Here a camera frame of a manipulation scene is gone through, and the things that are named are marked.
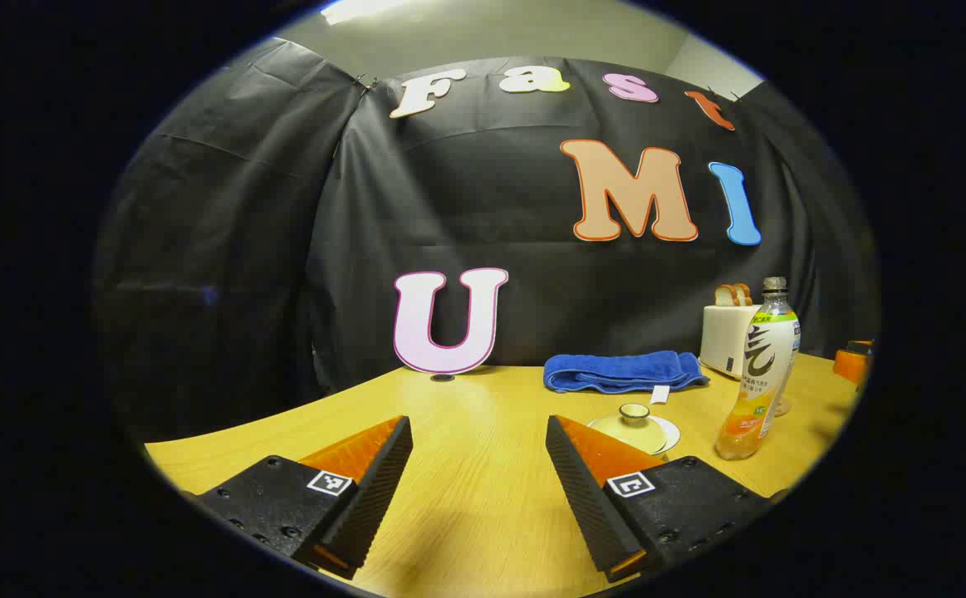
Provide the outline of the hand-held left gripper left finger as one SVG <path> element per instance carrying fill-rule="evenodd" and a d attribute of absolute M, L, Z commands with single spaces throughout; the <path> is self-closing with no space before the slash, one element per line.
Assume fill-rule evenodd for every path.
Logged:
<path fill-rule="evenodd" d="M 353 579 L 413 452 L 400 415 L 307 457 L 267 455 L 193 501 L 262 547 Z"/>

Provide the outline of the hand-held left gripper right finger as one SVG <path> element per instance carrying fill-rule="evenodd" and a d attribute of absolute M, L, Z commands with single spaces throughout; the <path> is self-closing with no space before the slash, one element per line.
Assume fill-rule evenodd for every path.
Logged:
<path fill-rule="evenodd" d="M 607 581 L 702 556 L 783 497 L 764 497 L 698 457 L 666 461 L 560 415 L 546 447 L 586 549 Z"/>

